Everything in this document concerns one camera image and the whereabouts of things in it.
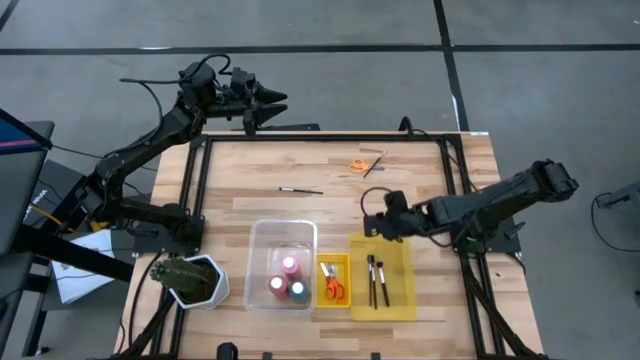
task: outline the potted plant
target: potted plant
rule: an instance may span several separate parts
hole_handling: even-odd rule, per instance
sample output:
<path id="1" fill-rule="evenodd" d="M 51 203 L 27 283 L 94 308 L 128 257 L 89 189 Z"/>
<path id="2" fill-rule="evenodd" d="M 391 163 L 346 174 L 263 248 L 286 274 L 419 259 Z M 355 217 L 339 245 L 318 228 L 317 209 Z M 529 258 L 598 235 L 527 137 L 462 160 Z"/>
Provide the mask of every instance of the potted plant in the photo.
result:
<path id="1" fill-rule="evenodd" d="M 213 309 L 229 296 L 227 272 L 209 255 L 157 262 L 151 269 L 151 278 L 169 288 L 183 309 Z"/>

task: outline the scissors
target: scissors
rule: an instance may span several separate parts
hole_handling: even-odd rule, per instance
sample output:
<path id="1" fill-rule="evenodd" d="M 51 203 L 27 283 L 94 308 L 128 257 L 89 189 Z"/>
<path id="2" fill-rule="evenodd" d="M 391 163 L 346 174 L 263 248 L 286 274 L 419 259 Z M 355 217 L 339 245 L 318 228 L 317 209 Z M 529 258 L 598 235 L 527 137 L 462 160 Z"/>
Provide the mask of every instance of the scissors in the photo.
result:
<path id="1" fill-rule="evenodd" d="M 367 164 L 364 160 L 353 160 L 351 164 L 349 164 L 349 171 L 354 174 L 361 174 L 371 168 L 371 165 Z M 384 170 L 382 166 L 374 166 L 373 170 Z"/>
<path id="2" fill-rule="evenodd" d="M 329 263 L 329 268 L 324 263 L 320 263 L 324 277 L 327 279 L 327 289 L 325 295 L 329 300 L 342 300 L 344 299 L 344 286 L 340 284 L 336 279 L 336 266 L 333 263 Z"/>

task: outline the white paper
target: white paper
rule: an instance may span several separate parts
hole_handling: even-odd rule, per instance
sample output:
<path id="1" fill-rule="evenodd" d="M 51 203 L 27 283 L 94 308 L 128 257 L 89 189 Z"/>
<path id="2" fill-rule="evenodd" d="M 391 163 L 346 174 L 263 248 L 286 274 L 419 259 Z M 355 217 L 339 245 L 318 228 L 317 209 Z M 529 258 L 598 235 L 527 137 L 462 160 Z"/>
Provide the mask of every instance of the white paper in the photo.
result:
<path id="1" fill-rule="evenodd" d="M 111 230 L 101 230 L 91 235 L 77 238 L 71 242 L 87 249 L 100 251 L 106 256 L 114 257 L 113 251 L 111 251 Z M 56 282 L 58 283 L 60 300 L 63 304 L 70 304 L 93 290 L 113 281 L 112 278 L 102 275 L 62 279 L 66 276 L 86 276 L 92 273 L 57 261 L 52 261 L 51 263 L 53 264 L 53 272 L 56 279 L 61 279 L 56 280 Z"/>

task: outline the pink spool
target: pink spool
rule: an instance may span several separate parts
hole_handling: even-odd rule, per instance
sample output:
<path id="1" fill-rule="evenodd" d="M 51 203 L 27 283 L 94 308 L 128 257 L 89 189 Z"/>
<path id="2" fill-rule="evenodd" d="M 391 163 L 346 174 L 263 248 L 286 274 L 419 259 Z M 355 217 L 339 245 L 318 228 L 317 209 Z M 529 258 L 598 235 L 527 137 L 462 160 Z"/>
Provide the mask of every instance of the pink spool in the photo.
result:
<path id="1" fill-rule="evenodd" d="M 282 260 L 282 272 L 284 272 L 287 278 L 291 281 L 300 280 L 302 278 L 302 269 L 300 269 L 298 259 L 293 256 L 287 256 Z"/>
<path id="2" fill-rule="evenodd" d="M 289 282 L 282 275 L 276 275 L 269 280 L 269 290 L 278 298 L 278 300 L 286 300 L 289 297 Z"/>

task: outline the clear plastic container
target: clear plastic container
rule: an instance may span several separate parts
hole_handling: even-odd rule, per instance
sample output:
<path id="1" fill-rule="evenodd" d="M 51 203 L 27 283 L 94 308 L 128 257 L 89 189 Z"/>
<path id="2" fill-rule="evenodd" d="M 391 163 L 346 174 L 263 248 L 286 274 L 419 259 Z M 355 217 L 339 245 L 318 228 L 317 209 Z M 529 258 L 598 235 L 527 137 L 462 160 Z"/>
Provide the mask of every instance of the clear plastic container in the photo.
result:
<path id="1" fill-rule="evenodd" d="M 309 315 L 315 308 L 315 256 L 318 243 L 316 224 L 306 220 L 260 220 L 251 228 L 249 262 L 244 283 L 244 307 L 247 311 L 274 314 Z M 269 281 L 284 276 L 282 261 L 293 256 L 306 282 L 308 299 L 296 303 L 279 300 L 269 290 Z"/>

